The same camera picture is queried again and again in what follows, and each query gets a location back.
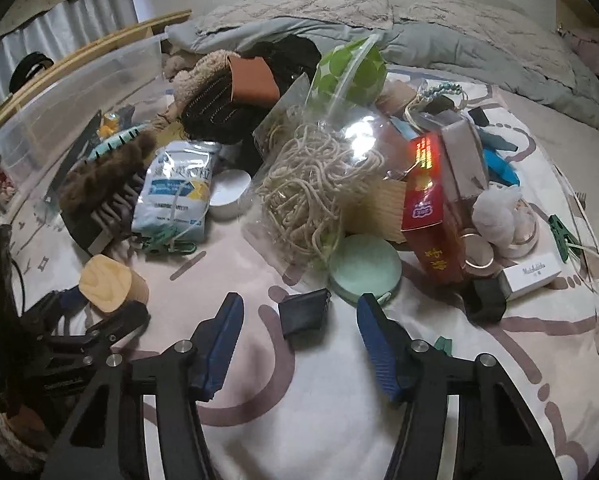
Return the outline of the white round jar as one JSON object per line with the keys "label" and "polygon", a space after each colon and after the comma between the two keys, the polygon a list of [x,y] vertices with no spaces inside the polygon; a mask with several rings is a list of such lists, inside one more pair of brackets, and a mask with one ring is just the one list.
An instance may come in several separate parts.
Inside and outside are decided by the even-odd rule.
{"label": "white round jar", "polygon": [[242,213],[242,197],[252,178],[241,169],[228,169],[214,176],[210,188],[209,214],[217,221],[229,221]]}

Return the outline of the beige fluffy slipper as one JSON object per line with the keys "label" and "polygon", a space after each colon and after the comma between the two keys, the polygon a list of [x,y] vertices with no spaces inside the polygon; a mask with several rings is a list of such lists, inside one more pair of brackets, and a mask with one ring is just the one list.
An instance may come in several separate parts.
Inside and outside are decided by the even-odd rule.
{"label": "beige fluffy slipper", "polygon": [[236,56],[236,52],[228,50],[217,50],[203,55],[191,68],[191,70],[180,70],[173,76],[172,88],[174,104],[177,105],[179,113],[184,110],[194,96],[200,93],[205,84],[208,84],[214,76],[222,70],[229,70],[230,56]]}

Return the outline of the red carton box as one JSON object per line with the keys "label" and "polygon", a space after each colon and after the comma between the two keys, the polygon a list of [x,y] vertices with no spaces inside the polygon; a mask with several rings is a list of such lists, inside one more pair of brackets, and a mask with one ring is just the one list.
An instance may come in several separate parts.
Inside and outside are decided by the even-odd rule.
{"label": "red carton box", "polygon": [[441,137],[425,133],[410,142],[414,162],[406,176],[401,233],[438,285],[464,279],[464,252],[456,216],[443,185]]}

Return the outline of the beige quilted pillow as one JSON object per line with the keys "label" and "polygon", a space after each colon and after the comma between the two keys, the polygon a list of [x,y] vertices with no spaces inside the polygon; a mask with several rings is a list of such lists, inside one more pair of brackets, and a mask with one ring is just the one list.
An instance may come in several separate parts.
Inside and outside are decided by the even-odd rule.
{"label": "beige quilted pillow", "polygon": [[195,21],[203,34],[211,34],[272,18],[390,29],[394,24],[394,11],[388,0],[242,0],[217,6]]}
{"label": "beige quilted pillow", "polygon": [[395,14],[400,20],[445,26],[487,42],[526,68],[575,87],[564,42],[520,12],[472,0],[420,0],[397,6]]}

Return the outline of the clear plastic storage bin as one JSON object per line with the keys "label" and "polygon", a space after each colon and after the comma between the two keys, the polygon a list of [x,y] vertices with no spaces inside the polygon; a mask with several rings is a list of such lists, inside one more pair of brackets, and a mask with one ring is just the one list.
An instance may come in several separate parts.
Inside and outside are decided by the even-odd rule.
{"label": "clear plastic storage bin", "polygon": [[44,90],[0,128],[0,212],[37,186],[94,118],[162,79],[164,34],[86,64]]}

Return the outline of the black cap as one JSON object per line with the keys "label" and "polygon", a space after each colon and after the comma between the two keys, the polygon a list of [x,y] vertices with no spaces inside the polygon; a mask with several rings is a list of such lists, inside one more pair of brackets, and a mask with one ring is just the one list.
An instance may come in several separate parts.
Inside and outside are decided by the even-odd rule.
{"label": "black cap", "polygon": [[34,51],[27,54],[15,67],[8,83],[8,91],[16,93],[34,76],[48,70],[53,65],[52,58],[42,52]]}

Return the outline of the green polka dot pouch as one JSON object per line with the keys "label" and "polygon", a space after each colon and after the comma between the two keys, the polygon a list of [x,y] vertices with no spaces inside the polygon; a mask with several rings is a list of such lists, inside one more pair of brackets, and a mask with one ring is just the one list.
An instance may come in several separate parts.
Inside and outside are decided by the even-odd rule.
{"label": "green polka dot pouch", "polygon": [[306,103],[324,112],[339,104],[374,103],[387,78],[387,65],[377,47],[379,40],[379,34],[371,34],[325,53],[317,65]]}

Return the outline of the wooden cylinder block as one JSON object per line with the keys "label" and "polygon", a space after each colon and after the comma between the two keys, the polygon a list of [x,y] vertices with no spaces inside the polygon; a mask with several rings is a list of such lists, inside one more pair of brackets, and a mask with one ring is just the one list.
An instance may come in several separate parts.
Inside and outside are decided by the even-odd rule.
{"label": "wooden cylinder block", "polygon": [[78,288],[103,314],[119,310],[127,301],[147,304],[150,298],[150,289],[141,275],[104,255],[96,255],[86,263]]}

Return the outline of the grey curtain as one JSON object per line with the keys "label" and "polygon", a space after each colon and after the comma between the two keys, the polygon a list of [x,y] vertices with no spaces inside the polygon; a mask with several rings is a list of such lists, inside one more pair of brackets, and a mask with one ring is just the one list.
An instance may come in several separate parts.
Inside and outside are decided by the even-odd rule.
{"label": "grey curtain", "polygon": [[133,0],[66,0],[0,38],[0,104],[17,64],[32,52],[58,62],[68,54],[136,24]]}

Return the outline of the teal hair comb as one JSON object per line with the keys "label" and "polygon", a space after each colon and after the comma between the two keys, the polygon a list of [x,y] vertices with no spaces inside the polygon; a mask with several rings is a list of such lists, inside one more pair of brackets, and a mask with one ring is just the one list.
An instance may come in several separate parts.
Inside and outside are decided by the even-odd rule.
{"label": "teal hair comb", "polygon": [[95,160],[101,158],[110,151],[117,150],[123,145],[136,139],[139,134],[147,128],[147,125],[139,125],[138,127],[124,129],[109,136],[107,139],[98,144],[88,155],[86,159]]}

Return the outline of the blue white medicine pouch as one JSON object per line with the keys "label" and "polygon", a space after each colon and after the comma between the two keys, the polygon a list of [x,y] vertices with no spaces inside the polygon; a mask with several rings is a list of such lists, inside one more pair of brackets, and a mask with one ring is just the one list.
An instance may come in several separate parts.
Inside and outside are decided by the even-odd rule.
{"label": "blue white medicine pouch", "polygon": [[211,178],[221,145],[209,141],[172,141],[148,166],[131,225],[136,237],[175,226],[181,240],[205,240]]}

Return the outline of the green clothespin right side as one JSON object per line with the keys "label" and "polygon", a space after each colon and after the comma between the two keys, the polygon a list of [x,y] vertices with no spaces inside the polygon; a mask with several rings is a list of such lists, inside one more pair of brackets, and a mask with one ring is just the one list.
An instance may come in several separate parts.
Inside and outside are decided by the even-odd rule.
{"label": "green clothespin right side", "polygon": [[569,254],[571,252],[577,256],[581,253],[581,250],[579,249],[579,240],[577,240],[556,214],[551,214],[548,219],[548,224],[555,244],[557,245],[557,252],[563,262],[569,260]]}

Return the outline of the brown furry scrunchie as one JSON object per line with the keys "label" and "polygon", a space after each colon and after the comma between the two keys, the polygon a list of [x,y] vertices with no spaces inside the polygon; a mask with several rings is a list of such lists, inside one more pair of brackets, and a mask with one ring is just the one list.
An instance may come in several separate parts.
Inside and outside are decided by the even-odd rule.
{"label": "brown furry scrunchie", "polygon": [[155,148],[153,132],[135,131],[118,148],[79,162],[60,187],[60,212],[73,219],[91,218],[104,223],[128,220]]}

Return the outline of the small black pouch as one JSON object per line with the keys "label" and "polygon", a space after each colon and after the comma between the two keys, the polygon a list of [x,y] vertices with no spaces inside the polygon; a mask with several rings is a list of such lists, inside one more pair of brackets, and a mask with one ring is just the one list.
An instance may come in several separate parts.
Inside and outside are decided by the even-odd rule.
{"label": "small black pouch", "polygon": [[287,296],[278,304],[282,334],[286,340],[322,330],[327,319],[331,294],[326,288]]}

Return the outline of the white fluffy pouf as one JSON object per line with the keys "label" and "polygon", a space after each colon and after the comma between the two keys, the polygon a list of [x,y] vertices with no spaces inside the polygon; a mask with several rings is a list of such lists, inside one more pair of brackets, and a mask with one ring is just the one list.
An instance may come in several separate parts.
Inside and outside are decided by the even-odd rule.
{"label": "white fluffy pouf", "polygon": [[473,205],[472,222],[481,237],[497,247],[510,246],[516,227],[516,205],[521,198],[518,186],[495,186],[479,194]]}

